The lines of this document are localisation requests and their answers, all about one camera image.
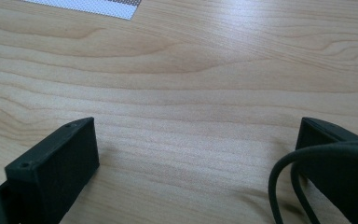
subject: light wood surface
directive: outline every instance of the light wood surface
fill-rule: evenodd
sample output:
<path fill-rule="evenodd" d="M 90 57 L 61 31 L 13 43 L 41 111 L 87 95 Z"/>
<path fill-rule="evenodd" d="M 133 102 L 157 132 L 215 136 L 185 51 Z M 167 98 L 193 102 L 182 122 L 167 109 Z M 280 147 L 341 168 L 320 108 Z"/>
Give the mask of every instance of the light wood surface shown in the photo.
<path fill-rule="evenodd" d="M 62 223 L 273 223 L 301 118 L 358 133 L 358 0 L 144 0 L 131 21 L 0 0 L 0 184 L 85 117 L 101 168 Z M 278 196 L 308 223 L 287 170 Z"/>

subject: black cable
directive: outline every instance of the black cable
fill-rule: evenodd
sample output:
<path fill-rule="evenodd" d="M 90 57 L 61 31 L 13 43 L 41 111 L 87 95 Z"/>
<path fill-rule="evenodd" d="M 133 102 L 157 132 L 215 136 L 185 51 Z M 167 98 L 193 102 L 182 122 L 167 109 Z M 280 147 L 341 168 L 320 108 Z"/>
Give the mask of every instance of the black cable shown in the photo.
<path fill-rule="evenodd" d="M 271 206 L 272 214 L 276 224 L 283 224 L 281 212 L 278 205 L 276 196 L 276 185 L 279 174 L 287 165 L 295 161 L 305 161 L 318 158 L 350 158 L 358 160 L 358 142 L 343 142 L 328 145 L 320 145 L 315 147 L 304 147 L 281 158 L 272 168 L 268 180 L 268 197 Z M 308 203 L 304 193 L 302 192 L 299 183 L 295 183 L 295 190 L 297 195 L 300 195 L 299 200 L 310 216 L 312 224 L 319 223 L 319 220 L 314 215 L 310 204 Z"/>
<path fill-rule="evenodd" d="M 292 170 L 290 172 L 291 179 L 292 179 L 292 186 L 295 190 L 298 200 L 300 201 L 304 211 L 306 212 L 310 222 L 313 224 L 320 224 L 319 219 L 316 217 L 315 213 L 313 212 L 312 208 L 310 207 L 310 203 L 307 200 L 307 197 L 304 194 L 304 191 L 300 185 L 300 175 L 299 175 L 299 168 L 301 167 L 301 161 L 296 161 L 292 165 Z"/>

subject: black plastic object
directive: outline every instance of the black plastic object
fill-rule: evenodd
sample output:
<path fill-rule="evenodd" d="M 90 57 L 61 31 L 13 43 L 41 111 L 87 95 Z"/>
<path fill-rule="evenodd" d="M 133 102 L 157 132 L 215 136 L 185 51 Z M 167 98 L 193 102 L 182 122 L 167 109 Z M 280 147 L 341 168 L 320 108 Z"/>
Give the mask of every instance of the black plastic object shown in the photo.
<path fill-rule="evenodd" d="M 5 168 L 0 224 L 62 220 L 99 167 L 93 121 L 79 119 L 61 126 Z"/>
<path fill-rule="evenodd" d="M 351 223 L 358 223 L 358 135 L 326 121 L 302 119 L 296 151 L 277 162 L 268 182 L 271 209 L 278 224 L 282 218 L 276 181 L 280 171 L 292 162 L 293 188 L 312 223 L 319 220 L 301 189 L 300 175 L 309 179 Z"/>

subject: perforated paper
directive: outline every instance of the perforated paper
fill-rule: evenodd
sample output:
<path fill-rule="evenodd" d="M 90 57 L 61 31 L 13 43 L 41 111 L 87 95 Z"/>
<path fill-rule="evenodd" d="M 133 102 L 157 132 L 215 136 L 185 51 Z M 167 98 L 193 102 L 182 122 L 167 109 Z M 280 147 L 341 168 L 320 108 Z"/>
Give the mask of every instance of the perforated paper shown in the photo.
<path fill-rule="evenodd" d="M 23 0 L 130 20 L 141 0 Z"/>

